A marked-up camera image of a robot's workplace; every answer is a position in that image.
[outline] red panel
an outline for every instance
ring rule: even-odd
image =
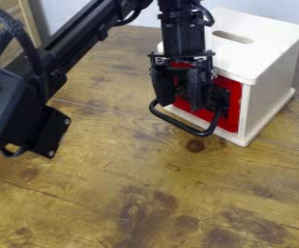
[[[192,65],[187,63],[172,63],[171,66],[175,68],[191,68],[192,67]],[[218,77],[214,83],[222,86],[223,88],[227,88],[231,91],[230,112],[228,112],[227,117],[220,118],[219,127],[231,133],[236,133],[238,123],[239,123],[242,84],[238,81],[234,81],[226,77]],[[191,113],[194,116],[199,117],[200,119],[208,122],[212,121],[214,113],[206,109],[202,109],[198,112],[192,112],[191,104],[182,98],[176,99],[176,103],[174,106],[182,109],[183,111]]]

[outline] wooden table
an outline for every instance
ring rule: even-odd
[[[54,160],[0,156],[0,248],[299,248],[298,95],[248,148],[148,112],[159,30],[123,27],[51,102]]]

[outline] black handle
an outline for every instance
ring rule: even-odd
[[[186,132],[188,132],[190,134],[192,134],[196,137],[204,138],[204,137],[208,137],[214,134],[215,129],[218,127],[220,116],[223,114],[223,107],[222,106],[218,106],[218,108],[216,108],[215,116],[214,116],[214,119],[212,119],[212,122],[211,122],[208,129],[200,131],[200,130],[192,128],[191,126],[188,126],[187,124],[184,124],[183,122],[178,121],[176,119],[174,119],[172,117],[170,117],[164,113],[159,112],[155,109],[156,105],[158,105],[158,100],[155,99],[150,104],[150,112],[158,118],[160,118],[162,120],[164,120],[166,122],[168,122],[170,124],[172,124],[174,126],[176,126],[178,128],[180,128],[182,130],[184,130]]]

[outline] wall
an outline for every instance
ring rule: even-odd
[[[39,27],[45,37],[53,34],[90,0],[31,0]],[[208,8],[227,7],[255,15],[276,18],[299,24],[299,0],[207,0]],[[134,25],[159,27],[158,6],[152,4],[134,21]]]

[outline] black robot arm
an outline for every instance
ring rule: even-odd
[[[150,55],[154,102],[167,106],[180,95],[190,99],[194,110],[207,107],[214,78],[214,53],[206,50],[203,29],[214,24],[214,18],[199,1],[158,1],[164,54]],[[23,54],[0,68],[0,151],[7,157],[21,156],[26,151],[47,158],[55,156],[70,118],[49,107],[47,102],[63,87],[67,72],[94,45],[107,38],[108,30],[130,23],[151,2],[92,0],[39,48],[34,47],[22,23],[0,10],[5,24],[0,55],[14,38],[23,47]],[[180,62],[192,65],[192,69],[171,66]],[[150,109],[164,118],[154,108]],[[10,144],[18,149],[9,150]]]

